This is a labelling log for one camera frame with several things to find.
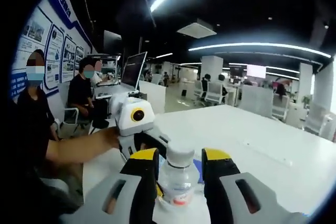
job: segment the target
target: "bottle cap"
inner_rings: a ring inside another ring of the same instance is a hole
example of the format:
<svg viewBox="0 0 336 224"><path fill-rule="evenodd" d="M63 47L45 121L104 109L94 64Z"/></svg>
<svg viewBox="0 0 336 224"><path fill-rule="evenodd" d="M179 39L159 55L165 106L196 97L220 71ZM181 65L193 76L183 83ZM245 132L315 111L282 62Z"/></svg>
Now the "bottle cap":
<svg viewBox="0 0 336 224"><path fill-rule="evenodd" d="M193 162L195 150L181 142L169 141L167 145L167 161L176 167L187 167Z"/></svg>

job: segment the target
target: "black ceiling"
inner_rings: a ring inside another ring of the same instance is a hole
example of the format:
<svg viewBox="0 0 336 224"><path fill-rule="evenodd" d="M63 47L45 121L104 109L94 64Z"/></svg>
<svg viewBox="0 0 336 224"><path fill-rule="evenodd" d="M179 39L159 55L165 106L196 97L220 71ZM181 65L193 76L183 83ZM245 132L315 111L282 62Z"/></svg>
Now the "black ceiling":
<svg viewBox="0 0 336 224"><path fill-rule="evenodd" d="M86 0L90 22L85 0L71 0L79 21L98 51L102 50L104 30L120 32L115 17L124 1ZM332 60L279 47L188 51L192 47L236 42L281 43L320 50L332 56L336 53L336 0L166 0L152 14L156 28L143 31L142 50L148 51L149 57L173 53L156 61L199 62L201 56L218 55L224 58L225 64L254 63L298 70L301 60L281 55L306 58L324 65ZM213 26L217 35L195 39L176 32L197 18ZM320 67L313 65L315 71Z"/></svg>

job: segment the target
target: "plastic water bottle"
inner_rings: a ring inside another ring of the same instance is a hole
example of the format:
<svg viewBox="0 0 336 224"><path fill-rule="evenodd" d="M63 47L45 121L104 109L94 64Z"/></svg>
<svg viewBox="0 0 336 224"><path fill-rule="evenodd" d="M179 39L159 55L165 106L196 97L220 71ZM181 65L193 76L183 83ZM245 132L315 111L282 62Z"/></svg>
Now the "plastic water bottle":
<svg viewBox="0 0 336 224"><path fill-rule="evenodd" d="M168 143L158 181L163 193L163 198L159 198L162 204L182 208L192 200L199 179L194 153L194 149L179 142Z"/></svg>

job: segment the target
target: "black t-shirt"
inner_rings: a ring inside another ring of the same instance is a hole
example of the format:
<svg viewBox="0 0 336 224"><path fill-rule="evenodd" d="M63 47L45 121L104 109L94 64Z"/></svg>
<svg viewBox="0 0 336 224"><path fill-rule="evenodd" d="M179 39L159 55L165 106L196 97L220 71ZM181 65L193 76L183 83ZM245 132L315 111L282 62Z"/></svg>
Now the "black t-shirt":
<svg viewBox="0 0 336 224"><path fill-rule="evenodd" d="M25 119L28 130L39 132L50 139L50 126L54 123L55 118L50 111L47 96L39 87L37 88L37 100L30 97L26 88L20 93L17 100L20 113Z"/></svg>
<svg viewBox="0 0 336 224"><path fill-rule="evenodd" d="M12 179L15 185L15 188L8 192L8 205L12 212L17 213L11 216L11 221L21 218L25 222L58 223L58 217L67 210L35 172L35 166L45 160L48 140L37 132L27 130L25 116L12 100L9 100L7 105L6 135L10 137L10 150L14 153L9 163L15 173L14 177L8 178Z"/></svg>
<svg viewBox="0 0 336 224"><path fill-rule="evenodd" d="M76 75L71 81L68 93L68 105L72 103L87 105L88 97L91 97L90 79L83 79L80 74Z"/></svg>

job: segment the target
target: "ceiling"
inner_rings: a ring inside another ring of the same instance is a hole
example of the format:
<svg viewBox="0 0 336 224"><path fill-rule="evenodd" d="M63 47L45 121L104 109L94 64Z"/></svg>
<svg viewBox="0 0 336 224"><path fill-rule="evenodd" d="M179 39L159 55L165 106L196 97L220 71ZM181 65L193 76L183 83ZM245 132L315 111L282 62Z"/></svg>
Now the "ceiling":
<svg viewBox="0 0 336 224"><path fill-rule="evenodd" d="M150 6L155 0L147 1ZM115 17L124 2L86 0L87 9L85 0L71 0L80 23L98 51L102 50L104 30L121 33ZM142 50L148 51L149 57L173 53L154 62L200 62L202 56L217 55L224 59L224 67L235 62L298 70L299 63L306 62L311 63L316 72L321 64L323 67L333 60L336 53L336 0L166 0L153 11L152 18L156 27L142 30ZM176 32L197 19L212 26L217 34L195 39ZM239 42L295 45L332 57L270 46L188 51L194 47Z"/></svg>

